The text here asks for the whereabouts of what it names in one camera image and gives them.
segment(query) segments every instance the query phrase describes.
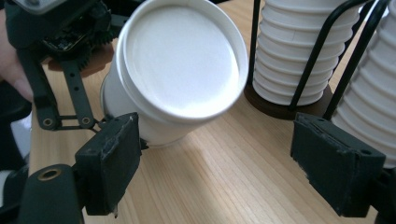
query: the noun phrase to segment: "cup rim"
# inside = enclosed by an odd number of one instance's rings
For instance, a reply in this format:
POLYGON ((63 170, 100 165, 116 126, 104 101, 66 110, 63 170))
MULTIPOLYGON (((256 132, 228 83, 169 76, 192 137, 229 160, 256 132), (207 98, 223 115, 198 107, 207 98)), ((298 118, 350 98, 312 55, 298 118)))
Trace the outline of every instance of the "cup rim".
MULTIPOLYGON (((152 0, 152 1, 146 1, 142 3, 133 13, 131 18, 125 23, 124 25, 124 36, 121 36, 120 38, 125 38, 124 41, 119 41, 120 42, 120 48, 122 52, 127 51, 127 42, 126 38, 131 33, 131 27, 136 26, 136 24, 139 22, 139 19, 148 13, 150 11, 155 10, 160 7, 169 7, 169 6, 174 6, 174 7, 188 7, 193 10, 197 10, 198 12, 201 12, 201 14, 205 17, 208 17, 210 20, 212 20, 215 24, 220 26, 220 30, 226 35, 228 40, 230 41, 230 44, 233 48, 233 53, 234 57, 237 62, 237 71, 238 71, 238 80, 237 80, 237 91, 233 93, 233 97, 230 95, 229 102, 226 102, 225 106, 222 107, 221 109, 213 111, 211 113, 205 113, 203 115, 188 115, 188 114, 181 114, 178 111, 174 110, 169 110, 169 109, 164 109, 161 106, 156 105, 153 101, 151 101, 150 98, 147 97, 147 95, 144 94, 144 92, 141 90, 141 87, 136 85, 134 81, 126 74, 119 74, 119 76, 125 76, 121 77, 122 79, 127 80, 127 85, 132 85, 134 89, 137 89, 138 92, 142 92, 140 95, 142 97, 143 104, 148 105, 150 108, 155 108, 156 111, 161 112, 164 114, 166 117, 174 120, 190 120, 193 122, 200 121, 200 120, 208 120, 212 119, 219 114, 223 113, 226 111, 230 106, 236 102, 238 99, 238 96, 241 94, 242 90, 245 87, 246 81, 248 79, 248 53, 246 51, 246 45, 244 42, 244 39, 242 35, 239 33, 237 30, 236 25, 233 23, 233 21, 225 14, 224 11, 222 11, 219 7, 217 7, 215 4, 206 1, 206 0, 199 0, 199 1, 189 1, 189 0, 152 0)), ((128 61, 128 54, 124 53, 124 58, 125 61, 128 61)))

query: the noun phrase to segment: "screw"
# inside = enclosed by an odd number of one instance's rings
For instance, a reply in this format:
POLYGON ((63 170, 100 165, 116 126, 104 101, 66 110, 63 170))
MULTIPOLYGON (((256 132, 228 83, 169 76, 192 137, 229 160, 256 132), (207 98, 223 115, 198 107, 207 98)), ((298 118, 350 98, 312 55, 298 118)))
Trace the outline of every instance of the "screw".
POLYGON ((43 120, 44 126, 51 126, 52 125, 52 119, 44 119, 43 120))
POLYGON ((83 118, 81 121, 83 124, 89 124, 91 122, 89 118, 83 118))
POLYGON ((29 3, 32 6, 40 5, 40 0, 26 0, 26 2, 29 3))

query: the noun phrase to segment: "stack of paper cups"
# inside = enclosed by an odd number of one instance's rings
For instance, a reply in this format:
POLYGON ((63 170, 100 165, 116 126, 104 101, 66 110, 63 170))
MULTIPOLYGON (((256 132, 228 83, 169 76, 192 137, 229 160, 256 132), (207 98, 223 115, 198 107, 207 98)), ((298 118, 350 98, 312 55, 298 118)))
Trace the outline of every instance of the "stack of paper cups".
POLYGON ((387 155, 396 167, 396 2, 377 28, 332 122, 387 155))
MULTIPOLYGON (((253 88, 263 99, 289 105, 323 23, 346 0, 267 0, 262 9, 253 88)), ((310 105, 323 95, 359 8, 345 12, 333 25, 298 105, 310 105)))

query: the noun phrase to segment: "wooden table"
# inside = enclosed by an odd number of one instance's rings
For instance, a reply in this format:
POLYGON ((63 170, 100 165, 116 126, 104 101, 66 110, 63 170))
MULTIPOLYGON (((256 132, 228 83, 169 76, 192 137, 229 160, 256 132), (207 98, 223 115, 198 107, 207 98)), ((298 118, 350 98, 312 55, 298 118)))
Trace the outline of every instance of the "wooden table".
MULTIPOLYGON (((253 0, 220 5, 250 44, 253 0)), ((84 78, 97 119, 99 91, 108 67, 84 78)), ((63 75, 47 72, 63 114, 73 114, 63 75)), ((170 147, 143 151, 119 204, 119 217, 85 217, 87 223, 374 223, 339 217, 310 186, 290 156, 293 123, 258 111, 244 95, 222 117, 170 147)), ((91 131, 48 132, 33 121, 31 173, 74 164, 91 131)))

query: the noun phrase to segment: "black metal rack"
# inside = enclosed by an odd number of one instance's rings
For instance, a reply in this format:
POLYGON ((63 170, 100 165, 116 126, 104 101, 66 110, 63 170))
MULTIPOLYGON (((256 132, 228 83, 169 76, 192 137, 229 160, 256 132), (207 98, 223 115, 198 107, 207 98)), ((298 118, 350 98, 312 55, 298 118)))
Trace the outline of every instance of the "black metal rack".
POLYGON ((370 39, 375 32, 376 26, 379 24, 382 15, 387 7, 389 0, 380 0, 374 6, 375 0, 349 0, 346 1, 341 6, 337 7, 328 17, 328 19, 324 22, 322 29, 318 34, 318 39, 312 49, 312 52, 309 56, 309 59, 306 63, 305 69, 301 75, 300 82, 297 86, 297 89, 291 99, 289 105, 276 105, 266 100, 262 99, 253 89, 253 72, 254 72, 254 64, 256 61, 256 43, 257 43, 257 34, 258 34, 258 23, 259 23, 259 14, 260 14, 260 4, 261 0, 254 0, 254 8, 253 8, 253 18, 252 18, 252 30, 251 30, 251 39, 250 39, 250 56, 249 56, 249 71, 247 78, 247 86, 245 88, 245 95, 247 99, 250 101, 252 105, 258 108, 261 112, 278 118, 278 119, 294 119, 296 113, 304 112, 316 116, 323 117, 325 119, 330 119, 333 111, 335 110, 337 104, 339 103, 347 84, 352 77, 362 54, 364 53, 370 39), (332 94, 330 87, 327 87, 324 90, 323 97, 313 103, 312 105, 304 105, 297 106, 302 92, 304 90, 305 84, 311 75, 312 69, 318 59, 320 51, 326 41, 326 38, 332 29, 334 22, 343 15, 347 10, 362 5, 362 10, 360 13, 359 21, 353 26, 353 36, 346 42, 346 49, 349 47, 351 40, 355 37, 358 30, 363 25, 364 19, 367 17, 368 13, 371 9, 373 9, 373 13, 371 14, 369 20, 364 23, 364 29, 361 33, 361 37, 358 41, 358 44, 355 50, 352 53, 351 58, 346 66, 346 70, 342 75, 342 78, 337 86, 337 90, 332 94))

